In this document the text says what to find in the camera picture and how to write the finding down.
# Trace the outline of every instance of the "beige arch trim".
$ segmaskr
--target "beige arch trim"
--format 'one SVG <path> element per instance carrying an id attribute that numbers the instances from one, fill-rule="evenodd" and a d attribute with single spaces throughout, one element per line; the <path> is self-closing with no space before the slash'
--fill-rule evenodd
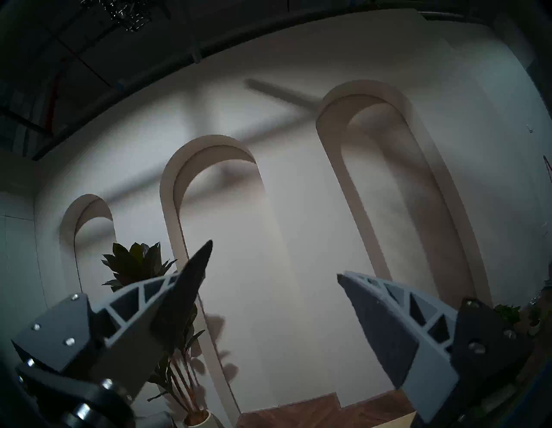
<path id="1" fill-rule="evenodd" d="M 178 209 L 174 201 L 174 186 L 176 179 L 183 169 L 184 165 L 190 159 L 202 150 L 215 146 L 231 146 L 240 149 L 245 155 L 253 160 L 253 156 L 239 141 L 225 135 L 205 135 L 198 137 L 178 149 L 171 159 L 167 162 L 161 175 L 160 197 L 163 215 L 167 225 L 167 232 L 171 242 L 174 258 L 177 259 L 178 269 L 182 269 L 188 261 L 188 251 L 184 243 L 182 227 L 178 218 Z M 205 313 L 199 297 L 197 298 L 198 316 L 195 319 L 194 326 L 196 330 L 205 330 L 207 334 L 202 334 L 198 338 L 199 346 L 205 358 L 205 364 L 215 385 L 216 392 L 230 423 L 235 426 L 241 415 L 240 409 L 236 403 L 232 390 L 224 377 L 222 365 L 216 353 L 215 345 L 209 333 L 205 321 Z"/>
<path id="2" fill-rule="evenodd" d="M 81 291 L 81 281 L 78 276 L 77 259 L 75 258 L 75 232 L 86 208 L 98 199 L 102 200 L 92 193 L 79 196 L 67 207 L 61 219 L 59 228 L 60 261 L 67 293 Z"/>
<path id="3" fill-rule="evenodd" d="M 420 149 L 426 157 L 427 163 L 435 177 L 445 204 L 447 205 L 454 225 L 464 248 L 471 276 L 474 281 L 477 298 L 489 306 L 492 306 L 491 291 L 487 280 L 487 273 L 474 231 L 471 227 L 468 214 L 460 194 L 454 184 L 452 176 L 441 157 L 435 142 L 431 138 L 422 119 L 416 112 L 416 108 L 410 100 L 394 86 L 375 80 L 356 80 L 343 83 L 329 91 L 322 99 L 318 108 L 318 117 L 334 101 L 351 95 L 369 95 L 382 99 L 395 107 L 405 118 L 406 123 Z"/>

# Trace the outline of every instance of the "small plant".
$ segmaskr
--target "small plant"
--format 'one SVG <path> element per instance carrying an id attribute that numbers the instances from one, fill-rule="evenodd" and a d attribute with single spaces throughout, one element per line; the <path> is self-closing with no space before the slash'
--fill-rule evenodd
<path id="1" fill-rule="evenodd" d="M 510 305 L 496 305 L 495 311 L 498 312 L 498 314 L 504 319 L 504 321 L 514 325 L 515 323 L 521 321 L 521 318 L 519 316 L 520 308 L 520 306 L 516 306 L 514 308 Z"/>
<path id="2" fill-rule="evenodd" d="M 113 271 L 115 277 L 102 285 L 111 286 L 113 292 L 144 279 L 163 276 L 176 262 L 176 260 L 172 262 L 167 260 L 165 263 L 161 263 L 161 244 L 159 242 L 152 247 L 135 242 L 130 250 L 114 242 L 113 254 L 102 255 L 105 257 L 102 263 Z"/>
<path id="3" fill-rule="evenodd" d="M 531 311 L 529 311 L 529 325 L 531 327 L 536 327 L 537 325 L 539 325 L 541 313 L 542 311 L 540 307 L 533 306 L 531 308 Z"/>
<path id="4" fill-rule="evenodd" d="M 113 254 L 103 254 L 103 256 L 105 260 L 102 260 L 102 263 L 109 267 L 115 276 L 115 279 L 107 281 L 103 285 L 110 286 L 113 292 L 144 279 L 163 276 L 176 262 L 176 260 L 172 262 L 167 260 L 165 263 L 161 263 L 161 244 L 159 242 L 152 247 L 144 243 L 138 244 L 135 242 L 130 247 L 130 250 L 127 250 L 120 244 L 114 243 Z M 209 412 L 201 409 L 198 405 L 196 394 L 198 386 L 194 383 L 190 373 L 190 348 L 205 331 L 202 330 L 194 334 L 193 322 L 197 314 L 198 308 L 194 305 L 176 347 L 182 355 L 187 379 L 184 377 L 176 358 L 173 355 L 164 353 L 148 380 L 164 389 L 161 394 L 149 398 L 148 401 L 165 394 L 171 395 L 188 414 L 184 422 L 189 426 L 199 425 L 209 416 Z"/>

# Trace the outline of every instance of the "plant pot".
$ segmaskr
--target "plant pot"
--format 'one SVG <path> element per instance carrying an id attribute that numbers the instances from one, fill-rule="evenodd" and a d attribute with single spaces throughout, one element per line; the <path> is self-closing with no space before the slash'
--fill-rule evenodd
<path id="1" fill-rule="evenodd" d="M 534 326 L 529 326 L 529 331 L 527 332 L 527 334 L 531 337 L 535 336 L 540 330 L 540 320 L 539 320 L 539 323 L 537 325 L 534 325 Z"/>
<path id="2" fill-rule="evenodd" d="M 219 428 L 219 424 L 216 423 L 215 416 L 211 413 L 210 410 L 207 410 L 209 412 L 209 416 L 207 416 L 207 419 L 205 419 L 201 424 L 199 425 L 186 425 L 188 428 Z"/>

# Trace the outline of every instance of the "wooden floor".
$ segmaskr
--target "wooden floor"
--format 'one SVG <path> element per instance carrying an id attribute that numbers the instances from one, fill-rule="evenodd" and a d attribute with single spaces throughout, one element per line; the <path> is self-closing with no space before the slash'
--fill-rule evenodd
<path id="1" fill-rule="evenodd" d="M 335 394 L 274 409 L 244 413 L 237 428 L 370 428 L 414 409 L 400 390 L 340 408 Z"/>

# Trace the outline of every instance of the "ceiling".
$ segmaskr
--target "ceiling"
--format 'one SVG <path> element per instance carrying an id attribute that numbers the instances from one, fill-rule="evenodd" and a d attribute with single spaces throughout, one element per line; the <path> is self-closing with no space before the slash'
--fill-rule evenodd
<path id="1" fill-rule="evenodd" d="M 130 93 L 277 29 L 398 7 L 433 19 L 489 23 L 498 0 L 148 0 L 151 22 L 136 32 L 111 20 L 99 0 L 88 2 L 84 8 L 80 0 L 0 0 L 5 150 L 38 159 Z"/>

